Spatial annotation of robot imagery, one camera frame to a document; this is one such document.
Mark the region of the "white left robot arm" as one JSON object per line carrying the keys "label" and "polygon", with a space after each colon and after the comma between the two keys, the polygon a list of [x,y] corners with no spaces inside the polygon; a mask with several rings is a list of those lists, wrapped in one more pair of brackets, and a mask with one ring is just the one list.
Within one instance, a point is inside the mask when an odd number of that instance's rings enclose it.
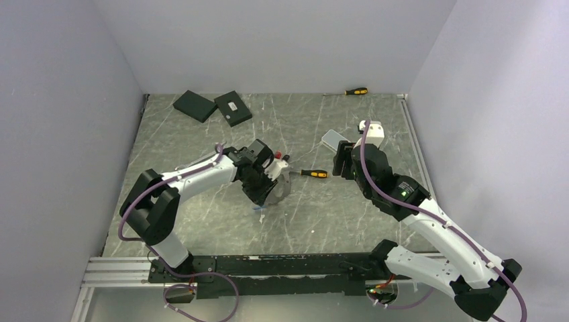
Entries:
{"label": "white left robot arm", "polygon": [[118,236],[123,229],[135,231],[134,241],[144,242],[166,264],[166,273],[177,282],[193,272],[193,255],[176,236],[174,226],[178,208],[191,198],[212,188],[239,181],[242,191],[262,207],[278,203],[290,191],[289,163],[261,140],[236,149],[217,144],[214,153],[186,168],[158,174],[149,169],[139,175],[119,210]]}

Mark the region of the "metal arc keyring plate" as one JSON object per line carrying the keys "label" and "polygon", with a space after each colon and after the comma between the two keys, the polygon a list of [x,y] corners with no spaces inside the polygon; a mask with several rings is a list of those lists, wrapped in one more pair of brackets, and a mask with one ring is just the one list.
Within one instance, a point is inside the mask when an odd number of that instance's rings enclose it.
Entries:
{"label": "metal arc keyring plate", "polygon": [[264,206],[275,205],[291,193],[291,176],[288,170],[284,171],[276,178],[276,185],[269,192],[265,199]]}

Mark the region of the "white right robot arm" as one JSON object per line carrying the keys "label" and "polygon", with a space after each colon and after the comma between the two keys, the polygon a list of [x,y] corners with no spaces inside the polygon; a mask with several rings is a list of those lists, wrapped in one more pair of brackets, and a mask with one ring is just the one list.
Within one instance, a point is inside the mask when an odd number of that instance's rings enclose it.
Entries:
{"label": "white right robot arm", "polygon": [[521,320],[526,321],[527,305],[514,285],[522,271],[517,261],[502,260],[472,241],[416,180],[395,174],[378,147],[342,140],[333,161],[333,175],[355,180],[374,206],[422,235],[446,258],[434,260],[384,239],[369,254],[375,277],[401,275],[429,285],[479,321],[495,318],[512,291],[521,306]]}

